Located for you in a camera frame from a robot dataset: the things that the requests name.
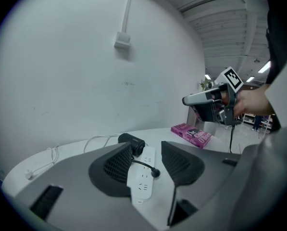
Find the black power adapter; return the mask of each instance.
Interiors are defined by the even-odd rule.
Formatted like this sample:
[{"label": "black power adapter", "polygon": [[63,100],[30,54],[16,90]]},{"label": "black power adapter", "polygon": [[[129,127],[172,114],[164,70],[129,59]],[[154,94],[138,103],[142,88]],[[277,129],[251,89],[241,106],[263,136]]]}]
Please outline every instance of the black power adapter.
[{"label": "black power adapter", "polygon": [[[140,156],[143,152],[143,148],[145,147],[145,142],[133,135],[130,135],[129,133],[123,133],[119,136],[118,138],[118,143],[124,143],[124,142],[130,142],[131,143],[131,147],[132,147],[132,155],[134,156]],[[160,176],[161,172],[159,171],[159,169],[156,169],[146,163],[137,161],[134,159],[134,157],[132,157],[132,163],[137,163],[137,164],[141,164],[144,165],[148,168],[151,169],[151,175],[154,178],[157,178]]]},{"label": "black power adapter", "polygon": [[145,147],[145,142],[129,133],[122,133],[118,138],[118,143],[130,142],[134,156],[140,156]]}]

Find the white wall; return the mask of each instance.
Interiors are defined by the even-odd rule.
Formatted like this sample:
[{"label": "white wall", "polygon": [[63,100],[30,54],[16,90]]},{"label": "white wall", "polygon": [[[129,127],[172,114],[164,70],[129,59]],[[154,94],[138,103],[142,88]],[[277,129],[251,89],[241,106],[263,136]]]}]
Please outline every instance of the white wall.
[{"label": "white wall", "polygon": [[95,134],[186,122],[201,40],[163,0],[22,0],[0,29],[0,167]]}]

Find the black cable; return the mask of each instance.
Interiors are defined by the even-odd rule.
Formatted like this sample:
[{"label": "black cable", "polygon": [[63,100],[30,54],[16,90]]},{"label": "black cable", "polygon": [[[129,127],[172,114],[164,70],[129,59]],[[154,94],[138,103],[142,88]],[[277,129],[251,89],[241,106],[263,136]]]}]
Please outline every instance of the black cable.
[{"label": "black cable", "polygon": [[148,164],[145,164],[145,163],[143,163],[143,162],[137,161],[137,160],[132,160],[132,163],[141,164],[141,165],[143,165],[143,166],[145,166],[145,167],[148,167],[148,168],[150,168],[150,169],[152,169],[152,170],[155,169],[154,167],[152,167],[152,166],[150,166],[150,165],[148,165]]},{"label": "black cable", "polygon": [[161,172],[159,171],[159,169],[156,169],[146,163],[143,163],[143,162],[140,162],[140,161],[137,161],[137,160],[134,160],[134,157],[132,156],[132,163],[137,163],[137,164],[141,164],[145,167],[148,167],[151,169],[151,175],[154,177],[154,178],[157,178],[160,176]]},{"label": "black cable", "polygon": [[233,125],[233,126],[232,126],[232,130],[231,130],[230,153],[232,153],[232,151],[231,151],[231,146],[232,146],[232,139],[233,139],[233,132],[234,132],[234,129],[235,129],[235,125]]}]

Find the power strip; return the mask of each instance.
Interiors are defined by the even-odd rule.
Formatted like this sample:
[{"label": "power strip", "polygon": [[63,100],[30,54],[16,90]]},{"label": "power strip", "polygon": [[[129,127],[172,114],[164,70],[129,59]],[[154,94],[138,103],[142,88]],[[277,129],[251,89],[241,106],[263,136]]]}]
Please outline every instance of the power strip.
[{"label": "power strip", "polygon": [[[143,153],[136,160],[154,167],[155,148],[144,147]],[[142,204],[152,196],[153,179],[150,168],[141,164],[132,164],[128,171],[127,185],[131,188],[133,201]]]}]

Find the black slot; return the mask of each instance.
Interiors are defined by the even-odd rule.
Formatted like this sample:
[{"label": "black slot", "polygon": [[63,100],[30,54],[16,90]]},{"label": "black slot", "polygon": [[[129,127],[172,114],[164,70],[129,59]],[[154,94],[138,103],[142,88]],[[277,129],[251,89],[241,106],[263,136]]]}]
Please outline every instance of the black slot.
[{"label": "black slot", "polygon": [[170,226],[173,226],[196,213],[198,209],[189,201],[182,199],[176,203],[174,215]]},{"label": "black slot", "polygon": [[45,220],[62,191],[61,187],[49,186],[30,207],[30,210]]},{"label": "black slot", "polygon": [[238,161],[226,158],[222,161],[222,163],[235,167],[237,165]]}]

